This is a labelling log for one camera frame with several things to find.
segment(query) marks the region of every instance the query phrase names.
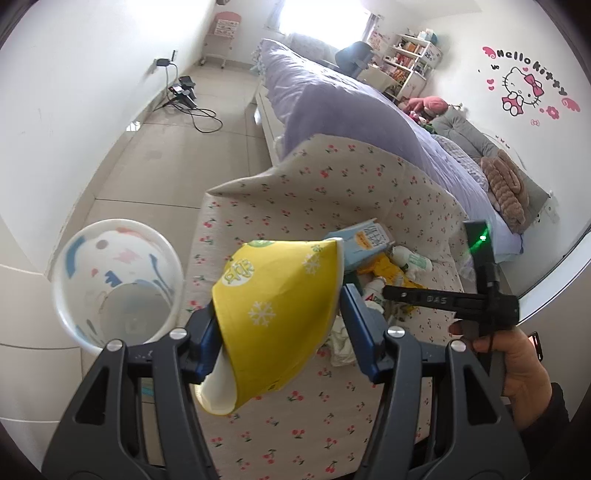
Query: white bowl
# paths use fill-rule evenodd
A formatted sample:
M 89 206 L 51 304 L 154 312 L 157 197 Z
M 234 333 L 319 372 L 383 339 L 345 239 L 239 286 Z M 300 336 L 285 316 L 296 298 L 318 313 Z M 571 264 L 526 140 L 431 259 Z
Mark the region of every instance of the white bowl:
M 95 355 L 113 338 L 137 345 L 165 335 L 176 325 L 182 292 L 174 248 L 133 220 L 83 228 L 54 267 L 53 302 L 62 325 Z

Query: white bottle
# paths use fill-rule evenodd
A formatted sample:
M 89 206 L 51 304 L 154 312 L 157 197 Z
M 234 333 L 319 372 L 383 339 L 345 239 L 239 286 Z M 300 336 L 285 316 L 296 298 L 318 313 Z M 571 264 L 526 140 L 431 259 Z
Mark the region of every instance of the white bottle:
M 365 305 L 370 308 L 384 313 L 384 295 L 382 291 L 386 285 L 386 279 L 383 277 L 376 277 L 369 282 L 363 289 L 363 300 Z
M 431 260 L 427 257 L 411 252 L 408 248 L 403 247 L 402 245 L 392 247 L 390 258 L 411 280 L 415 279 L 417 272 L 430 272 L 433 270 Z

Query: hello kitty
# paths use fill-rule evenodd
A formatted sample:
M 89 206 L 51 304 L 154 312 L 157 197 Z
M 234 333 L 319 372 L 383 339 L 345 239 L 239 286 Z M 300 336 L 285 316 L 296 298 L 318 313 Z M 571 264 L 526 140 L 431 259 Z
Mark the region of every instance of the hello kitty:
M 544 94 L 542 84 L 534 75 L 525 74 L 517 67 L 513 67 L 503 78 L 503 86 L 509 92 L 508 96 L 502 98 L 503 110 L 513 116 L 523 114 L 523 104 L 537 105 Z

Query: hello kitty wall decal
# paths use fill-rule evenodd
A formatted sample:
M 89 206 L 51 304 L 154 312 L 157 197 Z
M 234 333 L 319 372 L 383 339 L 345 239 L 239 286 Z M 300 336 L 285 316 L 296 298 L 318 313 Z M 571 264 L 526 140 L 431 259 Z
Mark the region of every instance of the hello kitty wall decal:
M 532 63 L 529 57 L 517 51 L 494 50 L 490 47 L 482 47 L 482 51 L 490 59 L 497 60 L 500 64 L 506 64 L 505 59 L 518 63 L 517 66 L 510 66 L 508 71 L 504 68 L 501 70 L 502 65 L 491 64 L 494 73 L 497 70 L 499 73 L 506 72 L 500 81 L 502 88 L 497 91 L 501 91 L 502 94 L 502 109 L 511 116 L 518 117 L 524 114 L 534 116 L 539 112 L 548 115 L 552 120 L 559 120 L 561 111 L 557 106 L 560 104 L 570 111 L 581 111 L 577 102 L 567 97 L 568 93 L 564 86 L 539 61 Z M 487 78 L 486 86 L 491 92 L 495 91 L 495 79 Z M 541 118 L 531 118 L 530 124 L 539 127 L 540 120 Z

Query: shelf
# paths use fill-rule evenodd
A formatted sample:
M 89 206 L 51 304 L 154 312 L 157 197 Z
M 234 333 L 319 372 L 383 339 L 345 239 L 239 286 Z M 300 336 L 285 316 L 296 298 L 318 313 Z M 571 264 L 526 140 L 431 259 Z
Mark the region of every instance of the shelf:
M 399 47 L 390 47 L 390 48 L 394 51 L 397 51 L 398 53 L 401 53 L 402 55 L 406 55 L 407 57 L 412 57 L 414 59 L 417 59 L 420 57 L 420 55 L 418 55 L 412 51 L 404 50 L 403 48 L 399 48 Z
M 423 40 L 423 39 L 417 38 L 417 37 L 411 37 L 410 35 L 400 35 L 400 37 L 406 41 L 415 43 L 415 44 L 420 45 L 422 47 L 427 47 L 431 43 L 428 40 Z
M 393 61 L 388 61 L 388 60 L 384 59 L 384 63 L 387 63 L 388 65 L 391 65 L 392 67 L 396 67 L 396 68 L 399 68 L 399 69 L 406 70 L 407 72 L 411 72 L 412 71 L 408 67 L 405 67 L 404 65 L 400 65 L 399 63 L 394 63 Z

